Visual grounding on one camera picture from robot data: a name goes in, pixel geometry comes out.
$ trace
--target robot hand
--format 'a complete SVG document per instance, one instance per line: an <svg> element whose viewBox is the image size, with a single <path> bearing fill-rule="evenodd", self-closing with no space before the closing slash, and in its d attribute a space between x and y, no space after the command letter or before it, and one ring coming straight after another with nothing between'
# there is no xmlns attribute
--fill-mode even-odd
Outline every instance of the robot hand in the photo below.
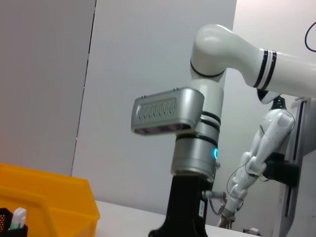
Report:
<svg viewBox="0 0 316 237"><path fill-rule="evenodd" d="M221 216L221 222L219 224L219 228L224 228L224 229L231 229L233 226L233 222L235 222L235 216L231 216L229 218L226 218L225 216Z"/></svg>

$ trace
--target silver metal cylinder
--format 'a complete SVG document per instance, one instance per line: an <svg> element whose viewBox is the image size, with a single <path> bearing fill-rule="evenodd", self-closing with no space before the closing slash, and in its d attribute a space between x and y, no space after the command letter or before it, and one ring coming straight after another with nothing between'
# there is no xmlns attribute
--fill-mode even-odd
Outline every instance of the silver metal cylinder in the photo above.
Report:
<svg viewBox="0 0 316 237"><path fill-rule="evenodd" d="M171 174L198 173L213 182L216 172L216 148L214 144L199 138L178 139L174 148Z"/></svg>
<svg viewBox="0 0 316 237"><path fill-rule="evenodd" d="M226 193L225 192L216 192L216 191L211 191L211 190L205 190L202 192L202 198L204 199L211 199L211 198L216 198L216 199L226 199Z"/></svg>
<svg viewBox="0 0 316 237"><path fill-rule="evenodd" d="M230 217L233 217L235 213L232 211L229 211L227 208L224 208L222 215L226 218L230 218Z"/></svg>

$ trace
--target black container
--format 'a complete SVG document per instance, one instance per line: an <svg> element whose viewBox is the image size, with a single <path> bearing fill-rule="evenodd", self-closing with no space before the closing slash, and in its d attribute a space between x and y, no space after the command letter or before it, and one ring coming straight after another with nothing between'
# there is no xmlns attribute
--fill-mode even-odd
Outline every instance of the black container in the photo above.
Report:
<svg viewBox="0 0 316 237"><path fill-rule="evenodd" d="M0 208L0 237L26 237L28 236L28 227L8 230L11 225L13 214L6 208Z"/></svg>

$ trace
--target gray wall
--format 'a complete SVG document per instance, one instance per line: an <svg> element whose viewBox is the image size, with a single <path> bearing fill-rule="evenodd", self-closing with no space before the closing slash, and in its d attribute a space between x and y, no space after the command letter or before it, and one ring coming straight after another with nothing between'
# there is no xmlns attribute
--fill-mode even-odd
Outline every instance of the gray wall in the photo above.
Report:
<svg viewBox="0 0 316 237"><path fill-rule="evenodd" d="M0 2L0 162L71 174L94 5Z"/></svg>
<svg viewBox="0 0 316 237"><path fill-rule="evenodd" d="M174 135L130 131L135 98L188 85L197 30L232 28L235 0L98 0L73 175L97 200L165 214Z"/></svg>

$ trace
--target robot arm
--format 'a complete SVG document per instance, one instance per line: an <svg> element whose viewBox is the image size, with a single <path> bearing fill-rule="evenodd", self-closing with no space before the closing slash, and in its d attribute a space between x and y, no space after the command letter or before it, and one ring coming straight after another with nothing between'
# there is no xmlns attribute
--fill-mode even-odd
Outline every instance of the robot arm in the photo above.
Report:
<svg viewBox="0 0 316 237"><path fill-rule="evenodd" d="M251 150L244 153L241 158L240 168L233 178L233 187L223 211L223 215L229 218L234 215L241 202L246 197L247 189L254 184L266 168L265 160L271 153L283 143L294 126L293 116L286 110L281 110L271 122L264 133L260 129L253 140Z"/></svg>
<svg viewBox="0 0 316 237"><path fill-rule="evenodd" d="M219 25L202 27L191 55L192 77L218 81L226 68L241 72L247 85L280 94L316 97L316 64L259 49Z"/></svg>

